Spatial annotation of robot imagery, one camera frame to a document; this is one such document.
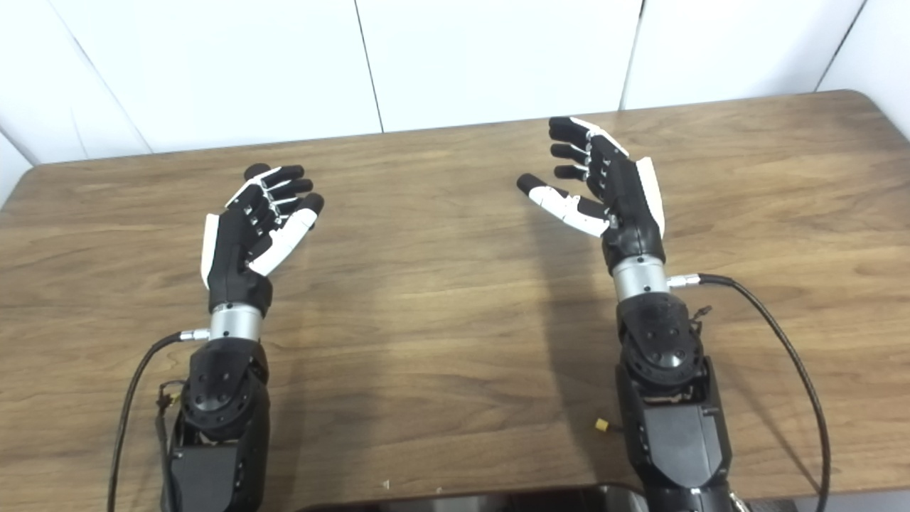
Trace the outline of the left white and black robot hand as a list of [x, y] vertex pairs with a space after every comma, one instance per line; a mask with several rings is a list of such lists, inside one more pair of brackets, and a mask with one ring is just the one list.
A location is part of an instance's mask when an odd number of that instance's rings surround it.
[[209, 311], [243, 304], [266, 316], [270, 273], [313, 229], [325, 200], [299, 164], [254, 164], [243, 179], [224, 210], [205, 217], [200, 274]]

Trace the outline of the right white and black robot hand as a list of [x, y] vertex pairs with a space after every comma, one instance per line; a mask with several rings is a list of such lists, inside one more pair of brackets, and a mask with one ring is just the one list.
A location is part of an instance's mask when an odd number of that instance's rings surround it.
[[592, 196], [573, 195], [530, 173], [517, 179], [520, 191], [565, 225], [600, 239], [610, 274], [627, 260], [663, 265], [665, 218], [653, 162], [633, 160], [605, 129], [577, 117], [552, 117], [548, 127], [550, 154], [567, 160], [553, 174], [584, 183]]

